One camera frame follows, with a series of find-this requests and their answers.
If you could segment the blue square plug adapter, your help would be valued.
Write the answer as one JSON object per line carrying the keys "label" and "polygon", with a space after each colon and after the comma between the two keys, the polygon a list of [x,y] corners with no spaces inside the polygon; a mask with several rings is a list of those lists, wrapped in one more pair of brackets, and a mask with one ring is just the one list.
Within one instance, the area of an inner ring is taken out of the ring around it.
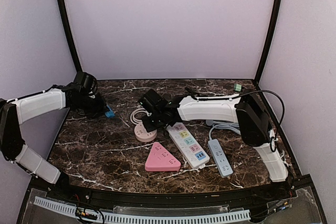
{"label": "blue square plug adapter", "polygon": [[108,105],[106,106],[105,116],[107,118],[114,118],[115,117],[115,113],[113,112],[113,110]]}

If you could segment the round pink power socket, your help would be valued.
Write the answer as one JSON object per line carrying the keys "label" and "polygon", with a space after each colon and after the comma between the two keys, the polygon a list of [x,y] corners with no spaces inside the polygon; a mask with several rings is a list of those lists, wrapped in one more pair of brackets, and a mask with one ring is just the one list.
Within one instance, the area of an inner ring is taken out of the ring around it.
{"label": "round pink power socket", "polygon": [[148,143],[148,142],[153,141],[157,137],[158,132],[157,130],[148,132],[143,126],[143,124],[139,123],[134,127],[134,134],[135,134],[135,138],[138,141],[142,143]]}

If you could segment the pink triangular power socket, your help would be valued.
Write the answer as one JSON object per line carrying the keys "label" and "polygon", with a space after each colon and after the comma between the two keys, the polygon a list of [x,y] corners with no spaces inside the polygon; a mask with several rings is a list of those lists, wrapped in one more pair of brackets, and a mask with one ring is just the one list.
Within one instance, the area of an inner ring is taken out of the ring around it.
{"label": "pink triangular power socket", "polygon": [[154,142],[145,162],[147,172],[175,172],[181,168],[181,162],[177,160],[159,142]]}

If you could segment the white multi-socket power strip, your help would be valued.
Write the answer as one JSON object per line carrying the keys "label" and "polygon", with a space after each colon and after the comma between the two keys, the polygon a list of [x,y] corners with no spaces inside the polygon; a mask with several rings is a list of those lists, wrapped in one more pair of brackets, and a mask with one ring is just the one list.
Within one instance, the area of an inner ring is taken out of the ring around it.
{"label": "white multi-socket power strip", "polygon": [[202,169],[210,157],[183,123],[166,128],[171,140],[182,153],[192,169]]}

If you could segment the light blue power strip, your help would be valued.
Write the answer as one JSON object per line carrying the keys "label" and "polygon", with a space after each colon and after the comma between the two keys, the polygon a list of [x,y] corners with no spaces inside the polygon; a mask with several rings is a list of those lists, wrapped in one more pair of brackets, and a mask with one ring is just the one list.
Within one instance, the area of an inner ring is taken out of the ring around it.
{"label": "light blue power strip", "polygon": [[222,178],[228,177],[233,174],[233,169],[217,139],[208,141],[208,148],[217,166],[219,174]]}

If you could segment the green charger adapter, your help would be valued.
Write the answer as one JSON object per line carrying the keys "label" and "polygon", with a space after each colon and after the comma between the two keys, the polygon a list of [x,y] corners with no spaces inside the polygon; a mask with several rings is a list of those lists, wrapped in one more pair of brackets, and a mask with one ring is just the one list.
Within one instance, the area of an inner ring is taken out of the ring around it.
{"label": "green charger adapter", "polygon": [[243,86],[239,83],[234,84],[234,91],[236,92],[242,92]]}

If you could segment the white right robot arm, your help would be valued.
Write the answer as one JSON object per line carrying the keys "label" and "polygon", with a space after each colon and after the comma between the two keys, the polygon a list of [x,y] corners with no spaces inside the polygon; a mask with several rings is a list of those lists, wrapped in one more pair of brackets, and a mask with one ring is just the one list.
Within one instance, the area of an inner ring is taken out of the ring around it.
{"label": "white right robot arm", "polygon": [[148,131],[184,121],[237,123],[241,139],[258,152],[271,181],[275,182],[268,187],[269,197],[278,200],[287,193],[288,184],[285,180],[289,171],[278,151],[278,130],[272,127],[256,91],[221,97],[185,94],[168,101],[150,89],[139,98],[138,103],[149,113],[142,118]]}

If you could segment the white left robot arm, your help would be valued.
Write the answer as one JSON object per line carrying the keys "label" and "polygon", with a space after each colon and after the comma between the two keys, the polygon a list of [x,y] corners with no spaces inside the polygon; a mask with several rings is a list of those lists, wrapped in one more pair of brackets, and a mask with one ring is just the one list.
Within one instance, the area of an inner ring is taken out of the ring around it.
{"label": "white left robot arm", "polygon": [[31,175],[54,185],[54,193],[61,200],[69,201],[74,197],[74,189],[67,184],[68,175],[29,147],[21,132],[24,123],[63,109],[81,112],[89,119],[100,117],[109,110],[101,94],[73,85],[53,86],[23,98],[2,99],[1,153],[6,161],[16,163]]}

